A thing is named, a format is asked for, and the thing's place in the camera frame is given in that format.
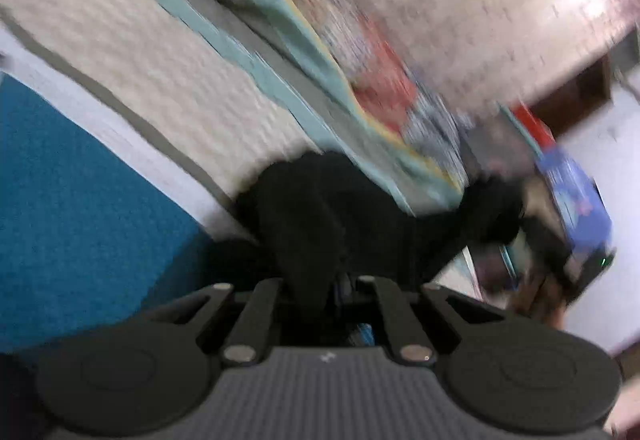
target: black fabric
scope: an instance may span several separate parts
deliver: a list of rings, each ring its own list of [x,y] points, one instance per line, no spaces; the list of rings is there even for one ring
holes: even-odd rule
[[[251,250],[259,276],[282,276],[301,310],[318,315],[337,274],[388,277],[414,290],[471,243],[513,241],[522,208],[516,184],[487,178],[466,189],[456,210],[411,216],[346,156],[307,153],[269,166],[239,195],[236,217],[260,246],[234,242],[246,250],[231,256]],[[220,250],[218,268],[230,257]]]
[[[571,246],[537,216],[526,216],[520,225],[524,230],[527,245],[537,260],[537,266],[543,269],[542,272],[553,274],[568,304],[578,299],[591,282],[608,269],[613,260],[613,255],[607,253],[606,245],[603,244],[584,258],[577,278],[571,280],[565,272],[567,262],[573,253]]]
[[[15,357],[0,355],[0,380],[0,438],[46,438],[54,423],[38,399],[33,374]]]

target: light blue fabric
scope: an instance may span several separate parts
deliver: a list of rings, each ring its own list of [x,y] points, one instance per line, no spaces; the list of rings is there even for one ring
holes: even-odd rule
[[[270,99],[277,102],[289,110],[296,118],[305,133],[321,149],[340,149],[347,154],[366,174],[380,187],[391,194],[396,202],[405,210],[411,212],[411,207],[407,203],[400,189],[386,175],[378,171],[374,166],[361,157],[355,155],[351,149],[331,130],[331,128],[311,109],[301,96],[282,80],[271,67],[257,54],[247,51],[238,41],[230,37],[224,31],[219,30],[208,20],[196,12],[186,0],[156,0],[167,12],[184,22],[191,30],[199,33],[203,38],[225,59],[234,62],[243,70],[247,71],[260,90]],[[284,0],[256,0],[265,1],[265,9],[270,8],[270,19],[281,19],[285,15],[284,9],[289,7]],[[350,101],[350,94],[345,89],[344,82],[338,80],[339,75],[335,71],[335,66],[330,64],[330,60],[316,48],[315,38],[310,29],[301,20],[290,20],[291,34],[282,34],[283,38],[290,41],[290,51],[295,54],[294,58],[299,66],[318,80],[325,91],[332,93],[338,102],[341,102],[354,110]],[[367,128],[370,126],[357,114],[354,115],[354,123],[360,123]],[[382,138],[373,135],[372,138],[380,138],[381,145],[391,146],[383,143]],[[440,207],[448,208],[460,201],[460,193],[456,191],[447,181],[440,176],[428,171],[421,160],[410,156],[405,150],[398,148],[396,151],[399,163],[404,171],[420,181],[424,186],[424,191]]]

